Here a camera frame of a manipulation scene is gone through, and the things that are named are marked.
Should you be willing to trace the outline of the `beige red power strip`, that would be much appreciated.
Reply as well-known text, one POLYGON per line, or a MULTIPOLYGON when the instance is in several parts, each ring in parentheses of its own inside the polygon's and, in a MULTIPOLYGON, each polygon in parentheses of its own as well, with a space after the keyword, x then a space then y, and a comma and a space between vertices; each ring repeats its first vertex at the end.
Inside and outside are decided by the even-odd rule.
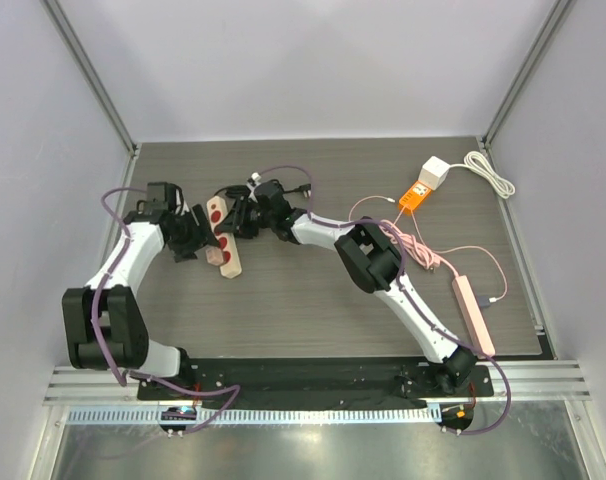
POLYGON ((218 248, 224 252, 225 263, 218 267, 220 274, 227 279, 238 277, 242 273, 242 266, 234 236, 214 232, 214 228, 228 214, 226 202, 221 196, 216 195, 207 201, 206 209, 212 231, 219 242, 218 248))

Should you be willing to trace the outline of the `pink plug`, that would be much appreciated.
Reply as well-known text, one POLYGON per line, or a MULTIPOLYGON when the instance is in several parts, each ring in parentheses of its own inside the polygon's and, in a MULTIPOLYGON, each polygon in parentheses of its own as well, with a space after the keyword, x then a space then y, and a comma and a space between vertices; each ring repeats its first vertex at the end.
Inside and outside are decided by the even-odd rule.
POLYGON ((205 256, 210 265, 219 267, 225 263, 224 252, 218 247, 207 246, 205 256))

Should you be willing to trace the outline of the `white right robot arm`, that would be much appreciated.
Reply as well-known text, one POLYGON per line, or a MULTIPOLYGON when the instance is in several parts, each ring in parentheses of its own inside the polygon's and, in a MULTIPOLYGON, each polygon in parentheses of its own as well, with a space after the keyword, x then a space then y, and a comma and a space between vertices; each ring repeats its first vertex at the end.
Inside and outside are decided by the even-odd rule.
POLYGON ((276 180, 251 180, 219 192, 233 204, 214 227, 217 233, 250 239, 269 229, 282 241, 337 253, 352 282, 381 299, 414 336, 431 365, 436 388, 453 396, 469 385, 476 352, 450 332, 420 297, 405 271, 408 255, 392 243, 400 236, 389 227, 369 217, 339 221, 294 207, 285 198, 288 191, 276 180))

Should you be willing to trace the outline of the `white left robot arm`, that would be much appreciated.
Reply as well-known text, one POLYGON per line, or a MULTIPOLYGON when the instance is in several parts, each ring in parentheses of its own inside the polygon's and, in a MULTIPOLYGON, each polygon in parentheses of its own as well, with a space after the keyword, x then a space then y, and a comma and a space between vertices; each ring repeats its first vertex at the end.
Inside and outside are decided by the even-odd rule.
POLYGON ((84 286, 63 294, 68 356, 74 368, 110 370, 120 384, 128 372, 160 378, 162 390, 181 400, 195 387, 189 356, 151 339, 136 294, 164 249, 180 263, 219 242, 202 206, 189 205, 178 185, 150 182, 143 193, 145 198, 123 217, 106 209, 120 228, 114 249, 84 286))

